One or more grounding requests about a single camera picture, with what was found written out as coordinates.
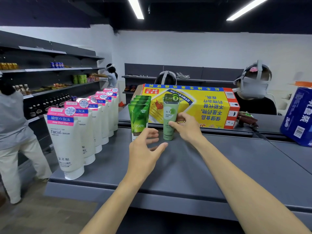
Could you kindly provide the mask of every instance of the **white pants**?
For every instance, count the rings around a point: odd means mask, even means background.
[[[36,137],[11,148],[0,150],[0,174],[12,204],[21,200],[21,181],[18,175],[19,150],[32,161],[38,178],[49,178],[52,175]]]

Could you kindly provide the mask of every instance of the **left hand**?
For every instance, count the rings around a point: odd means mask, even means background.
[[[158,142],[158,130],[145,128],[141,134],[129,145],[129,164],[125,177],[130,181],[137,182],[139,185],[153,171],[156,162],[162,152],[168,146],[168,143],[162,143],[151,149],[147,148],[148,144]]]

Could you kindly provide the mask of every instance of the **green tube cap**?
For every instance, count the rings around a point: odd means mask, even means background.
[[[170,141],[170,140],[173,140],[174,139],[174,136],[173,135],[163,135],[163,139],[164,140],[167,140],[167,141]]]

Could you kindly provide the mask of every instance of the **tube cap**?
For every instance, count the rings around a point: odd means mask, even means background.
[[[96,155],[95,154],[92,154],[91,156],[89,157],[85,157],[85,162],[84,162],[84,165],[89,165],[91,163],[93,163],[94,161],[96,160]]]
[[[110,132],[108,133],[108,137],[112,137],[114,135],[114,131],[110,130]]]
[[[102,145],[107,144],[109,142],[108,137],[102,138]]]
[[[83,173],[84,173],[84,166],[72,172],[64,172],[64,175],[65,175],[66,180],[75,180],[81,177]]]
[[[164,134],[164,135],[163,135],[163,139],[164,139],[164,140],[167,140],[167,141],[170,141],[170,140],[173,140],[173,139],[174,139],[174,136],[173,136],[173,135],[170,135],[170,136],[169,136],[169,135],[165,135],[165,134]]]
[[[96,153],[99,153],[101,151],[102,151],[102,145],[100,144],[100,145],[96,146]]]

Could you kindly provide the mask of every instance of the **cardboard box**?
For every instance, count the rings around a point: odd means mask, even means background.
[[[312,88],[297,89],[280,131],[298,144],[312,147]]]
[[[163,97],[167,93],[178,94],[178,112],[194,116],[201,127],[233,129],[240,107],[232,89],[144,84],[141,94],[152,96],[149,122],[163,123]]]

